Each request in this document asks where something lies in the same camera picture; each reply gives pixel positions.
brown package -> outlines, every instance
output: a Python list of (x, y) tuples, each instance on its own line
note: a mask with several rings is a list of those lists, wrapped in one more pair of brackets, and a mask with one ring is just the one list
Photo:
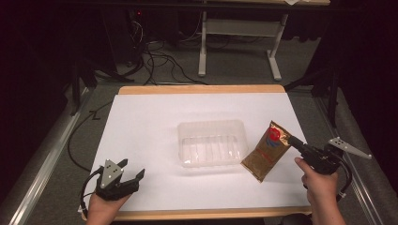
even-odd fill
[(290, 133), (271, 121), (269, 128), (255, 149), (246, 156), (241, 164), (261, 183), (266, 175), (289, 149), (287, 140)]

wooden table edge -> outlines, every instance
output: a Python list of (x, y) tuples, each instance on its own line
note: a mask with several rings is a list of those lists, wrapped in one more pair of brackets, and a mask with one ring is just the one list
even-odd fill
[(115, 221), (128, 220), (179, 220), (211, 218), (268, 218), (294, 213), (310, 214), (310, 206), (245, 208), (245, 209), (207, 209), (207, 210), (166, 210), (147, 212), (119, 212)]
[(179, 85), (179, 86), (123, 86), (119, 95), (156, 94), (221, 94), (221, 93), (285, 93), (279, 84), (256, 85)]

clear plastic container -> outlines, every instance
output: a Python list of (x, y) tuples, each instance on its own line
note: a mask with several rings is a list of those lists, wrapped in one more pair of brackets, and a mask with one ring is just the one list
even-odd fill
[(181, 123), (178, 140), (183, 167), (238, 164), (248, 152), (246, 132), (240, 120)]

hand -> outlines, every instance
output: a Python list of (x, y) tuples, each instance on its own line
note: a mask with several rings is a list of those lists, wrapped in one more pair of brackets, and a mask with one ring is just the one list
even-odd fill
[(88, 218), (86, 224), (108, 225), (114, 221), (117, 212), (131, 195), (117, 201), (105, 201), (97, 194), (91, 195), (88, 206)]
[(337, 188), (337, 173), (323, 175), (314, 171), (307, 162), (299, 157), (295, 158), (298, 166), (304, 171), (301, 181), (307, 187), (307, 199), (311, 204), (324, 201), (335, 201)]
[(307, 187), (307, 199), (313, 210), (313, 225), (344, 225), (336, 201), (337, 173), (319, 174), (304, 159), (296, 157), (296, 163), (304, 171), (301, 181)]

black cable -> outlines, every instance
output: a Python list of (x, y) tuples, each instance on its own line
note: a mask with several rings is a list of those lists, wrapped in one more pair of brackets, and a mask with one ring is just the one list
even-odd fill
[(100, 111), (101, 109), (103, 109), (103, 108), (106, 107), (107, 105), (111, 104), (112, 102), (113, 102), (113, 101), (110, 101), (110, 102), (108, 102), (108, 103), (102, 105), (101, 107), (97, 108), (95, 111), (90, 111), (90, 114), (89, 114), (82, 122), (80, 122), (80, 123), (76, 126), (76, 128), (74, 128), (73, 131), (72, 131), (72, 132), (70, 133), (70, 135), (69, 135), (69, 138), (68, 138), (68, 145), (67, 145), (69, 158), (70, 158), (70, 160), (71, 160), (76, 166), (80, 167), (81, 169), (83, 169), (83, 170), (85, 170), (85, 171), (87, 171), (87, 172), (90, 172), (91, 170), (89, 170), (89, 169), (87, 169), (86, 167), (82, 166), (80, 163), (78, 163), (78, 162), (73, 158), (73, 155), (72, 155), (72, 153), (71, 153), (71, 151), (70, 151), (70, 143), (71, 143), (71, 140), (72, 140), (72, 138), (73, 138), (73, 135), (74, 135), (74, 134), (76, 133), (76, 131), (79, 129), (79, 127), (80, 127), (88, 118), (90, 118), (93, 114), (97, 113), (98, 111)]
[[(182, 75), (183, 75), (186, 79), (188, 79), (191, 83), (200, 83), (200, 84), (208, 85), (208, 84), (205, 83), (205, 82), (197, 81), (197, 80), (194, 80), (194, 79), (190, 78), (190, 77), (185, 73), (184, 68), (175, 60), (175, 58), (174, 58), (173, 56), (171, 56), (171, 55), (169, 55), (169, 54), (165, 54), (165, 53), (163, 53), (163, 52), (151, 53), (150, 55), (151, 55), (152, 59), (155, 58), (155, 57), (157, 57), (157, 58), (164, 58), (164, 59), (168, 60), (169, 62), (171, 62), (171, 63), (173, 64), (172, 71), (174, 70), (174, 67), (177, 66), (177, 67), (180, 69)], [(173, 78), (174, 78), (176, 81), (182, 83), (182, 81), (176, 79), (176, 77), (174, 76), (173, 73), (172, 73), (172, 76), (173, 76)]]
[(155, 61), (153, 59), (152, 53), (148, 49), (148, 45), (146, 45), (146, 52), (147, 52), (147, 54), (149, 54), (149, 59), (150, 59), (150, 61), (152, 61), (152, 65), (150, 65), (151, 69), (149, 69), (148, 67), (146, 67), (146, 65), (144, 65), (146, 70), (149, 72), (149, 78), (146, 80), (146, 82), (144, 82), (143, 86), (147, 85), (149, 82), (152, 82), (154, 85), (156, 85), (156, 82), (153, 79), (153, 71), (155, 70)]
[(340, 165), (343, 167), (344, 169), (344, 173), (345, 173), (345, 185), (340, 189), (339, 194), (336, 196), (336, 200), (337, 202), (340, 201), (343, 197), (345, 197), (345, 191), (348, 189), (348, 187), (351, 185), (352, 183), (352, 172), (350, 167), (348, 166), (348, 164), (345, 162), (345, 160), (338, 156), (337, 154), (330, 152), (331, 155), (336, 158), (337, 160), (339, 160)]

